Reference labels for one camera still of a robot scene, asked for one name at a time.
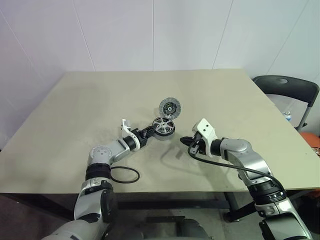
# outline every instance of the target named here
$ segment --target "beige tabletop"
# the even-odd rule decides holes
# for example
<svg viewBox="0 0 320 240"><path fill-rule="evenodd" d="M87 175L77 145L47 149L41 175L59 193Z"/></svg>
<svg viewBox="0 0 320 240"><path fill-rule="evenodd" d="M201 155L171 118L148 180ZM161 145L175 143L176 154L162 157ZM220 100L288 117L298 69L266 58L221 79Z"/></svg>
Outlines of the beige tabletop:
<svg viewBox="0 0 320 240"><path fill-rule="evenodd" d="M201 118L220 138L248 140L286 189L320 187L319 158L274 104L243 70L217 69L67 73L0 152L0 192L78 193L91 148L118 139L122 118L132 129L150 125L167 97L182 106L174 137L152 137L114 164L141 174L136 183L114 183L115 192L246 190L236 170L188 156L179 139Z"/></svg>

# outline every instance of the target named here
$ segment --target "water bottle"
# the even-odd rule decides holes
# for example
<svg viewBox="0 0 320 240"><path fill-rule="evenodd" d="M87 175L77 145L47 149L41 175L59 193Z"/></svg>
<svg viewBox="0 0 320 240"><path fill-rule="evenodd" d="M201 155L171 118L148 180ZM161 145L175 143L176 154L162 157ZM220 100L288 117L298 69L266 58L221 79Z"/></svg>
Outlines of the water bottle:
<svg viewBox="0 0 320 240"><path fill-rule="evenodd" d="M287 119L290 122L290 120L292 119L291 112L290 111L286 111L286 112L284 112L282 114L285 117L285 119Z"/></svg>

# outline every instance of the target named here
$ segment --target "chair backrest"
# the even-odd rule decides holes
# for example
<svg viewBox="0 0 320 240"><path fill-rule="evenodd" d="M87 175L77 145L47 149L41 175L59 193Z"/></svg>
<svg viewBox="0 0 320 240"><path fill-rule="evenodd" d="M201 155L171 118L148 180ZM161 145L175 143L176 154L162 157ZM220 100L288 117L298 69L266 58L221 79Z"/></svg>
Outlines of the chair backrest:
<svg viewBox="0 0 320 240"><path fill-rule="evenodd" d="M265 94L298 99L308 103L308 107L313 106L319 92L319 86L314 82L289 76L265 75L252 80Z"/></svg>

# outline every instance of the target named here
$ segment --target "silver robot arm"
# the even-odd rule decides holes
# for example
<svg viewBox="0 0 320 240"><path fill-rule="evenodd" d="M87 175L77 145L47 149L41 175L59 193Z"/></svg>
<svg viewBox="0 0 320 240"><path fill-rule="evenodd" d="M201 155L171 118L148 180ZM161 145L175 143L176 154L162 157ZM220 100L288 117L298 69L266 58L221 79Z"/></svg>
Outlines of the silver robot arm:
<svg viewBox="0 0 320 240"><path fill-rule="evenodd" d="M259 223L266 240L312 239L312 236L293 207L282 185L275 182L266 161L243 139L218 139L215 129L206 119L193 127L193 138L182 137L182 143L190 146L191 153L212 157L221 156L233 165L260 171L265 175L237 170L239 178L247 186L258 214L264 219Z"/></svg>
<svg viewBox="0 0 320 240"><path fill-rule="evenodd" d="M122 120L121 129L121 139L91 150L85 181L74 206L74 220L42 240L100 240L108 233L117 212L116 196L111 184L111 165L130 151L144 147L154 134L152 126L131 131L125 119Z"/></svg>

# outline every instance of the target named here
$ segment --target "white wall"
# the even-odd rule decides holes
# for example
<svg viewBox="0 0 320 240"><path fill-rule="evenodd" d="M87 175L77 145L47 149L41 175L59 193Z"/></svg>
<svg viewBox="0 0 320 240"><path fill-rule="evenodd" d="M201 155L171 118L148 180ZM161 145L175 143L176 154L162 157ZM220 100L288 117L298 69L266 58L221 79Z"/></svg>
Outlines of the white wall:
<svg viewBox="0 0 320 240"><path fill-rule="evenodd" d="M0 148L65 71L244 68L320 85L319 42L318 0L1 0ZM319 99L308 123L320 134Z"/></svg>

